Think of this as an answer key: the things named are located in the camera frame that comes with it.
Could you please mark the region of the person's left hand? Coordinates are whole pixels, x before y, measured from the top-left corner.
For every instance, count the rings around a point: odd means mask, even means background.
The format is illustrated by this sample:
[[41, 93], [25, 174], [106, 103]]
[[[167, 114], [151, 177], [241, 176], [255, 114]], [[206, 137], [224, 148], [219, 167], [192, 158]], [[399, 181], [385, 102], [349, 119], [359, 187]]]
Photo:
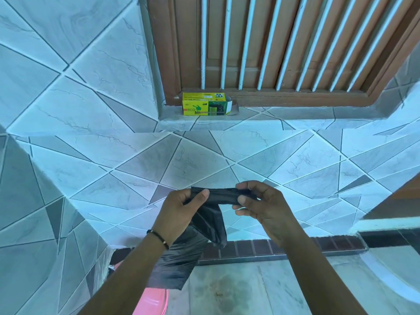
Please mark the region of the person's left hand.
[[195, 213], [189, 213], [191, 189], [175, 190], [168, 194], [151, 228], [165, 245], [170, 247], [186, 230]]

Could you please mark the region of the person's right hand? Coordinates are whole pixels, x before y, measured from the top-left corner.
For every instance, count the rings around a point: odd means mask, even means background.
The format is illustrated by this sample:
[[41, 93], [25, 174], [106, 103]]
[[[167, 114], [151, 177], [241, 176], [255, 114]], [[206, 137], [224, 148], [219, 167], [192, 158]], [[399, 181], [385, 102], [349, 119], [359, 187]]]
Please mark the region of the person's right hand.
[[276, 244], [288, 251], [292, 246], [303, 246], [310, 240], [293, 215], [281, 191], [257, 180], [238, 183], [236, 188], [251, 191], [263, 204], [261, 206], [233, 205], [235, 214], [256, 219], [268, 237]]

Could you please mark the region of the black plastic garbage bag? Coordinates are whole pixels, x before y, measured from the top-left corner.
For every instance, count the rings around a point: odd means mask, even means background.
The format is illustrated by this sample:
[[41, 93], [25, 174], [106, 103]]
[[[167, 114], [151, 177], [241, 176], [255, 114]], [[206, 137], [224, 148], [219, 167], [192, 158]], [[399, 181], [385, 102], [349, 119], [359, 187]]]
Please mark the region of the black plastic garbage bag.
[[209, 198], [194, 214], [186, 230], [157, 261], [146, 288], [182, 290], [208, 242], [219, 249], [227, 245], [220, 205], [239, 205], [237, 200], [240, 195], [258, 199], [249, 189], [209, 191]]

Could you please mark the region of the person's left forearm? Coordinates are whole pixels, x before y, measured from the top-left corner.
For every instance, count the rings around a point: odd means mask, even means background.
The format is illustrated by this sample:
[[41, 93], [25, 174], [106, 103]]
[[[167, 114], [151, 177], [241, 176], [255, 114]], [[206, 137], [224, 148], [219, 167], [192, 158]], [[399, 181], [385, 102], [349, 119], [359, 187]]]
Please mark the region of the person's left forearm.
[[155, 264], [168, 248], [158, 234], [148, 233], [78, 315], [132, 315]]

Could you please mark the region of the person's right forearm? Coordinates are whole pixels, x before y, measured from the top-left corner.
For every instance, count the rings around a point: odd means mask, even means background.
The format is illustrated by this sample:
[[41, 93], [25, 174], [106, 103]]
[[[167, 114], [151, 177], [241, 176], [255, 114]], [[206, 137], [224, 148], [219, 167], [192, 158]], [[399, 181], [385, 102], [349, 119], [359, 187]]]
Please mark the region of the person's right forearm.
[[312, 315], [368, 315], [298, 223], [280, 238]]

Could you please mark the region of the yellow green cardboard box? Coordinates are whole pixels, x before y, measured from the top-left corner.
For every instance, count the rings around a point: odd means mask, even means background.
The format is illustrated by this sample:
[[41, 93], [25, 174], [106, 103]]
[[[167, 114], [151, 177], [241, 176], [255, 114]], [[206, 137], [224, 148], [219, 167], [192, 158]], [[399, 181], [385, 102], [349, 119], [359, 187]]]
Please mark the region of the yellow green cardboard box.
[[239, 105], [223, 92], [182, 94], [183, 116], [231, 116], [239, 114]]

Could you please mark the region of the pink plastic bucket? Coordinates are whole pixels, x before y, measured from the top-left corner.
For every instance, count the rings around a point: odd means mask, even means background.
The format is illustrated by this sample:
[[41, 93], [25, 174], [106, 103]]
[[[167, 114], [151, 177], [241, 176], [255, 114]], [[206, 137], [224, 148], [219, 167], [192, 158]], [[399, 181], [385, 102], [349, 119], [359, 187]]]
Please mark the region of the pink plastic bucket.
[[145, 288], [132, 315], [165, 315], [169, 301], [169, 290]]

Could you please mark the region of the row of white window bars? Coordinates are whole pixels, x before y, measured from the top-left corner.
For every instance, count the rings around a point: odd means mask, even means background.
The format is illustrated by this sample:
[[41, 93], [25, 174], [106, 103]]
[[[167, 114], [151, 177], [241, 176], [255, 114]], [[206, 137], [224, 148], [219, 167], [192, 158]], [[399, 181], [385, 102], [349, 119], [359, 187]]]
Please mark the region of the row of white window bars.
[[198, 87], [362, 91], [413, 1], [199, 0]]

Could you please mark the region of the brown wooden window frame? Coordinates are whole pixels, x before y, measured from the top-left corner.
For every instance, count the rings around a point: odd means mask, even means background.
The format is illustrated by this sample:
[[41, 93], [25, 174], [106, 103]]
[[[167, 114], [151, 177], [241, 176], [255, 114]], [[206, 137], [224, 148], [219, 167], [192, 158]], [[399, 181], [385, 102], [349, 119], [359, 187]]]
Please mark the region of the brown wooden window frame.
[[420, 42], [420, 0], [146, 0], [165, 104], [373, 105]]

